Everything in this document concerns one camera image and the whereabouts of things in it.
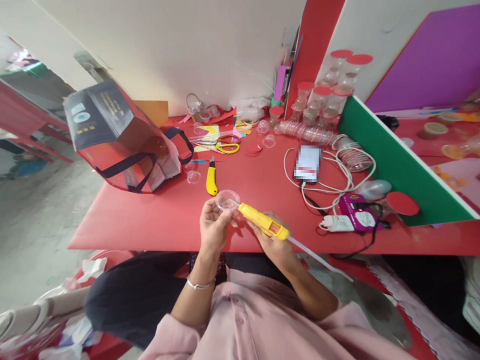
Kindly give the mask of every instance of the black pants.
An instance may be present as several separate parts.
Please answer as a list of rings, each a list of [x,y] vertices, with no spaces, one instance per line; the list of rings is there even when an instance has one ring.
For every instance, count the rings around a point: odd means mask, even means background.
[[[148,251],[103,273],[91,286],[84,307],[93,329],[145,349],[187,282],[174,274],[189,259],[189,252]],[[292,288],[264,253],[227,253],[225,260],[231,269],[263,275]]]

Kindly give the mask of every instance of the white cable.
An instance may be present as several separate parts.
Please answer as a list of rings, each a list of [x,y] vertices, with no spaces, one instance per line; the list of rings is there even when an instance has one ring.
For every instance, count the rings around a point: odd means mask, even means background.
[[[364,151],[363,149],[359,149],[357,147],[344,147],[342,148],[341,150],[337,151],[336,154],[333,154],[329,151],[322,151],[323,154],[327,154],[327,155],[330,155],[332,157],[326,157],[326,156],[323,156],[323,159],[324,160],[328,160],[328,161],[331,161],[331,162],[334,162],[336,163],[336,165],[338,166],[338,168],[341,170],[341,172],[343,173],[343,175],[346,177],[346,180],[347,180],[347,184],[346,184],[346,188],[344,189],[336,189],[334,187],[331,187],[331,186],[328,186],[328,185],[325,185],[323,183],[321,183],[320,181],[318,182],[318,184],[322,185],[323,187],[325,188],[328,188],[330,190],[326,190],[326,189],[322,189],[322,188],[305,188],[305,182],[300,186],[298,185],[297,183],[295,183],[291,178],[290,176],[288,175],[287,173],[287,166],[286,166],[286,160],[287,160],[287,155],[288,153],[291,151],[291,150],[294,150],[293,147],[289,148],[286,153],[285,153],[285,156],[283,157],[283,170],[285,171],[285,176],[286,178],[288,179],[288,181],[290,181],[293,185],[295,185],[297,188],[300,188],[300,191],[301,191],[301,195],[303,197],[303,201],[305,202],[305,204],[307,204],[309,207],[313,208],[313,209],[317,209],[317,210],[328,210],[328,209],[332,209],[333,210],[333,221],[334,221],[334,225],[335,225],[335,219],[336,219],[336,215],[337,215],[337,210],[336,210],[336,207],[337,205],[339,204],[340,202],[340,198],[346,194],[346,193],[349,193],[349,192],[352,192],[354,190],[356,190],[360,185],[362,185],[364,182],[366,182],[375,172],[375,170],[377,169],[377,163],[375,161],[375,159],[369,154],[367,153],[366,151]],[[354,184],[353,182],[353,178],[352,178],[352,174],[350,173],[350,171],[348,170],[348,168],[342,163],[342,161],[340,160],[339,158],[339,153],[344,151],[344,150],[354,150],[354,151],[357,151],[361,154],[364,154],[366,155],[371,161],[372,161],[372,168],[371,168],[371,171],[370,173],[368,174],[368,176],[363,179],[360,183],[358,183],[357,185]],[[332,204],[330,206],[326,206],[326,207],[317,207],[317,206],[314,206],[312,204],[310,204],[308,201],[307,201],[307,198],[305,196],[305,191],[306,190],[309,190],[309,191],[317,191],[317,192],[321,192],[321,193],[326,193],[326,194],[338,194],[337,198],[335,200],[333,200]]]

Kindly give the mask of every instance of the person's left hand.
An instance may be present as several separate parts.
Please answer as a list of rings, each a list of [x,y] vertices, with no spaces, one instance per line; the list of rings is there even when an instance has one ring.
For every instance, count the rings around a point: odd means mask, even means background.
[[[232,222],[232,212],[222,212],[215,204],[215,198],[208,199],[201,210],[200,215],[200,251],[212,255],[219,255],[227,243],[228,225]]]

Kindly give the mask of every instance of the scissors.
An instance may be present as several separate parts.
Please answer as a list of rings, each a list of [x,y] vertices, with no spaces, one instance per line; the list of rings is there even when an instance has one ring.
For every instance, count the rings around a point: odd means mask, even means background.
[[[230,140],[227,140],[227,138],[235,138],[237,141],[231,142]],[[240,150],[240,138],[233,134],[220,136],[216,140],[195,141],[194,144],[215,145],[215,149],[217,151],[220,151],[223,154],[235,154],[238,150]]]

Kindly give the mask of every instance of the red table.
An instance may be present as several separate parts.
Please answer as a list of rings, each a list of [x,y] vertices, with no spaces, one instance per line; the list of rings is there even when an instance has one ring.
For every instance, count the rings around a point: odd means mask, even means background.
[[[188,136],[192,129],[185,130]],[[231,189],[243,202],[261,211],[273,211],[291,228],[292,235],[316,253],[348,254],[371,241],[371,233],[330,233],[318,228],[320,214],[306,206],[299,188],[284,173],[284,155],[298,146],[294,139],[276,136],[276,146],[264,148],[257,157],[248,157],[243,149],[261,140],[255,131],[242,139],[240,151],[215,155],[216,184],[219,191]],[[289,175],[295,154],[286,157]],[[191,185],[186,175],[169,180],[155,194],[134,194],[118,190],[107,183],[100,190],[90,210],[78,227],[69,249],[198,251],[200,247],[199,215],[210,197],[205,188],[208,164],[199,164],[202,178]],[[358,183],[364,175],[355,174]],[[329,161],[323,161],[320,181],[341,188],[346,180]],[[320,206],[328,206],[333,195],[309,191]],[[480,256],[480,221],[408,228],[395,219],[391,230],[379,230],[375,245],[366,254],[428,254]],[[261,252],[262,249],[245,223],[230,228],[227,252]]]

